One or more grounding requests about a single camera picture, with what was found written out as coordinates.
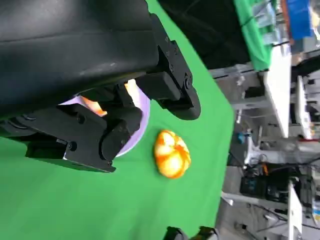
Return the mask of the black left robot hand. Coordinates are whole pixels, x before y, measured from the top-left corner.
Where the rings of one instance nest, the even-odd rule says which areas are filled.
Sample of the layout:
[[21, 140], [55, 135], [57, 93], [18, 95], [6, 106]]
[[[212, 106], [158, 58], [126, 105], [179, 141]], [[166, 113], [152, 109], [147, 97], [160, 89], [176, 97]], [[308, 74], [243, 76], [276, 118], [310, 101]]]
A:
[[1, 1], [0, 134], [27, 157], [114, 172], [143, 117], [131, 79], [177, 118], [200, 116], [192, 73], [146, 1]]

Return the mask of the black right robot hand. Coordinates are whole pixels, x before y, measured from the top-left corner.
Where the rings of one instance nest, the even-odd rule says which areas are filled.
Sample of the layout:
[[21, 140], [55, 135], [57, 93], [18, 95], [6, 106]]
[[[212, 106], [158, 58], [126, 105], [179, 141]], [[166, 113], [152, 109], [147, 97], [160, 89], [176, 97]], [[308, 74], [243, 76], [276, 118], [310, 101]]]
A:
[[187, 234], [180, 228], [167, 228], [163, 240], [218, 240], [219, 234], [215, 228], [200, 226], [196, 235], [188, 237]]

